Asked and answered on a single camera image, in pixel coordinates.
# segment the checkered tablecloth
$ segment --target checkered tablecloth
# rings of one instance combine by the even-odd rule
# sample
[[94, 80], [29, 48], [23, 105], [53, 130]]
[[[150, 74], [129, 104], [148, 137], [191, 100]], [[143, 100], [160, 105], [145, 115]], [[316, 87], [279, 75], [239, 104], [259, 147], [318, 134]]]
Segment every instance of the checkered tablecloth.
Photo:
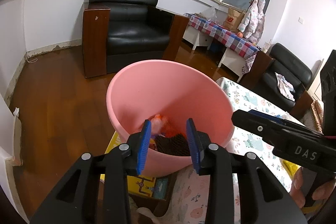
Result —
[[209, 22], [192, 14], [185, 14], [185, 16], [189, 17], [188, 25], [204, 32], [210, 37], [214, 37], [224, 44], [225, 47], [233, 50], [244, 59], [251, 57], [259, 51], [252, 43], [239, 38], [234, 33], [225, 30], [213, 22]]

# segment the yellow box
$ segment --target yellow box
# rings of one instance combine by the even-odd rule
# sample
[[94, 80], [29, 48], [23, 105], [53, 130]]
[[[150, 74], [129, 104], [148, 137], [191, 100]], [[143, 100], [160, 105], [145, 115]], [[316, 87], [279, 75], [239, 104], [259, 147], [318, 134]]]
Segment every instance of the yellow box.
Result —
[[[117, 131], [112, 136], [109, 145], [105, 151], [105, 154], [109, 153], [113, 148], [117, 147], [121, 144], [121, 140]], [[100, 175], [100, 180], [105, 181], [105, 174]], [[144, 176], [127, 176], [127, 185], [128, 192], [144, 195], [147, 197], [152, 197], [154, 189], [155, 189], [155, 181], [156, 178], [144, 177]]]

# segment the human hand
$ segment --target human hand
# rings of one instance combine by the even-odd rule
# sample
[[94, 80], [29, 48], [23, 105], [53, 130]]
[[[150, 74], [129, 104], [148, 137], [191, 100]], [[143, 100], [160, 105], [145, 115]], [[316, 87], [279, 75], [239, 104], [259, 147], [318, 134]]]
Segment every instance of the human hand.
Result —
[[[302, 167], [293, 176], [292, 187], [290, 190], [290, 196], [293, 198], [299, 208], [305, 205], [306, 199], [303, 196], [301, 187], [303, 185]], [[331, 180], [318, 187], [313, 195], [313, 200], [327, 199], [330, 197], [336, 185], [336, 180]]]

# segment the pink bucket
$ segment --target pink bucket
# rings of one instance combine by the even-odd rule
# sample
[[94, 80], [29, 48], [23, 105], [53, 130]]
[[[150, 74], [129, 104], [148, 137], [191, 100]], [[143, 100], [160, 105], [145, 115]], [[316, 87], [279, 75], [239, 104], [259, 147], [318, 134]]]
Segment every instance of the pink bucket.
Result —
[[[123, 68], [110, 82], [106, 105], [122, 142], [155, 114], [169, 117], [181, 132], [192, 118], [197, 130], [224, 147], [234, 131], [232, 106], [224, 91], [205, 74], [176, 62], [146, 60]], [[191, 163], [190, 157], [148, 149], [142, 175], [162, 177]]]

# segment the coat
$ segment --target coat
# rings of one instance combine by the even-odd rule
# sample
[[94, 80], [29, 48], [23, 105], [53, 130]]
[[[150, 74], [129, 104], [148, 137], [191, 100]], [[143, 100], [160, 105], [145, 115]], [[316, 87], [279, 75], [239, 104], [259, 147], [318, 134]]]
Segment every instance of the coat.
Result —
[[258, 25], [255, 32], [248, 38], [248, 41], [257, 44], [264, 31], [265, 14], [264, 14], [265, 0], [258, 1]]
[[259, 19], [259, 8], [263, 11], [265, 0], [254, 0], [252, 5], [247, 9], [245, 16], [238, 26], [238, 30], [244, 33], [245, 38], [249, 38], [257, 29]]

